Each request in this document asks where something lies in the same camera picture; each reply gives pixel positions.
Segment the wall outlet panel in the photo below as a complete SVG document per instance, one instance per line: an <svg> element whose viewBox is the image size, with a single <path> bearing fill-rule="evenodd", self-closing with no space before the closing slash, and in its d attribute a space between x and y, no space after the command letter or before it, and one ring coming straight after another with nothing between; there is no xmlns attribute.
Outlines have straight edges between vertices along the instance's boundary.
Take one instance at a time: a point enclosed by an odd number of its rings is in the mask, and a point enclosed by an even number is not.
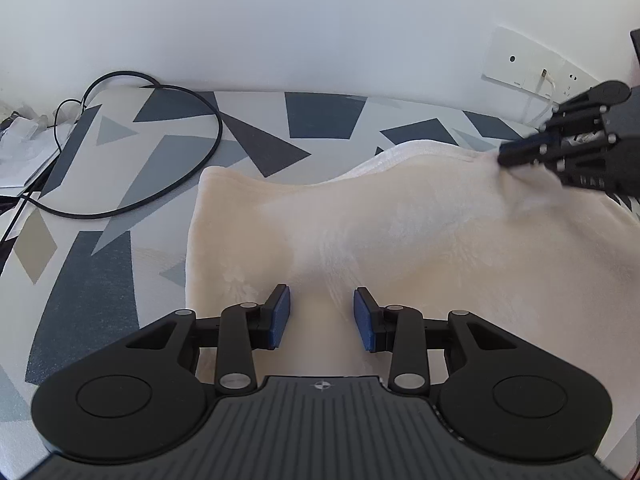
<svg viewBox="0 0 640 480"><path fill-rule="evenodd" d="M562 102L571 99L598 83L596 78L566 61L556 76L556 88L558 88L556 100Z"/></svg>
<svg viewBox="0 0 640 480"><path fill-rule="evenodd" d="M553 88L542 77L543 70L547 70L556 83L554 100L557 102L598 83L553 50L508 28L497 27L494 30L482 70L484 76L550 99Z"/></svg>

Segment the fleece blanket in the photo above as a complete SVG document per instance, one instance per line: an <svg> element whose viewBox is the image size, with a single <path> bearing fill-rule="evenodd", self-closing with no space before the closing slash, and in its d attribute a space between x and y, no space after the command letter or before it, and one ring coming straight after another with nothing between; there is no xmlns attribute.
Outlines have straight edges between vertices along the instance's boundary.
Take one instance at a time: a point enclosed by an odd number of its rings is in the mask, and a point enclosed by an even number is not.
<svg viewBox="0 0 640 480"><path fill-rule="evenodd" d="M495 156L416 140L312 186L208 168L189 231L187 307L218 316L290 286L280 348L254 352L258 380L386 378L390 355L366 352L353 319L358 286L425 317L469 310L605 385L614 413L604 457L640 412L640 225L602 193L562 188L542 167L502 170ZM213 363L201 360L201 377Z"/></svg>

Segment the dark gray triangle pattern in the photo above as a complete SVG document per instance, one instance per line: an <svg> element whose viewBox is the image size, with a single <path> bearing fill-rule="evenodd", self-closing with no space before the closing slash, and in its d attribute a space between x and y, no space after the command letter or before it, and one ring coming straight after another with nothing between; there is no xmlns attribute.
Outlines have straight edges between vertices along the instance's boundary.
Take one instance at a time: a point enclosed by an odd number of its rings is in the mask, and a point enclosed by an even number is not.
<svg viewBox="0 0 640 480"><path fill-rule="evenodd" d="M66 141L65 147L62 150L62 153L60 153L60 156L56 161L56 165L53 167L53 170L51 171L51 174L47 179L47 183L42 188L40 198L62 184L62 180L64 179L66 172L71 166L71 163L74 161L76 153L80 148L80 144L82 144L84 136L89 131L89 127L91 127L91 124L94 122L95 116L98 113L100 106L102 105L87 108L87 110L85 110L80 116L78 123L71 131L71 134Z"/></svg>
<svg viewBox="0 0 640 480"><path fill-rule="evenodd" d="M80 231L31 345L25 382L52 373L137 330L130 233L92 256L100 231Z"/></svg>
<svg viewBox="0 0 640 480"><path fill-rule="evenodd" d="M406 124L405 126L382 130L380 133L394 144L402 144L409 140L431 139L457 145L453 137L449 135L447 129L442 126L442 123L437 119Z"/></svg>
<svg viewBox="0 0 640 480"><path fill-rule="evenodd" d="M311 155L235 117L222 114L222 119L264 177L284 170Z"/></svg>
<svg viewBox="0 0 640 480"><path fill-rule="evenodd" d="M213 92L196 93L218 108L216 95ZM169 121L200 115L213 115L213 112L198 98L186 92L157 88L151 92L133 122Z"/></svg>
<svg viewBox="0 0 640 480"><path fill-rule="evenodd" d="M483 137L493 137L494 139L504 140L520 140L522 138L498 117L473 112L465 112L465 115Z"/></svg>
<svg viewBox="0 0 640 480"><path fill-rule="evenodd" d="M291 139L350 139L366 98L285 92Z"/></svg>

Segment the white paper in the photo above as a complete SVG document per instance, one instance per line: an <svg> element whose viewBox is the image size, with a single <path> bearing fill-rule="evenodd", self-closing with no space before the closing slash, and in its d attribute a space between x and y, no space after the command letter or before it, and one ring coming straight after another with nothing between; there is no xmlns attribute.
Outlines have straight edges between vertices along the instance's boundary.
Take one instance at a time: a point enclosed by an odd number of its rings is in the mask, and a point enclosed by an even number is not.
<svg viewBox="0 0 640 480"><path fill-rule="evenodd" d="M60 124L57 126L56 132L58 140L64 144L64 140L68 137L70 124ZM17 153L15 158L6 160L2 158L0 161L0 188L5 187L24 187L30 180L44 167L58 152L58 146L53 137L53 128L48 128L33 139L24 142L36 143L37 146L30 146L30 150L35 155L29 160L21 160L21 156Z"/></svg>
<svg viewBox="0 0 640 480"><path fill-rule="evenodd" d="M24 190L25 190L24 186L0 187L0 196L19 196Z"/></svg>

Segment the metal screw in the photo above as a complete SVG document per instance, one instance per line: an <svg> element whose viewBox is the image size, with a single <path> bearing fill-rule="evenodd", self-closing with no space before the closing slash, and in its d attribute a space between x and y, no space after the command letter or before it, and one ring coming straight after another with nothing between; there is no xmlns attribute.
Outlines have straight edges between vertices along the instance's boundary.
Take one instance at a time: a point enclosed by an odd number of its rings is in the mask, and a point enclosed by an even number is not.
<svg viewBox="0 0 640 480"><path fill-rule="evenodd" d="M229 390L241 390L251 384L247 374L226 374L220 377L220 386Z"/></svg>
<svg viewBox="0 0 640 480"><path fill-rule="evenodd" d="M394 383L403 390L416 390L423 386L425 380L418 374L400 374L396 376Z"/></svg>

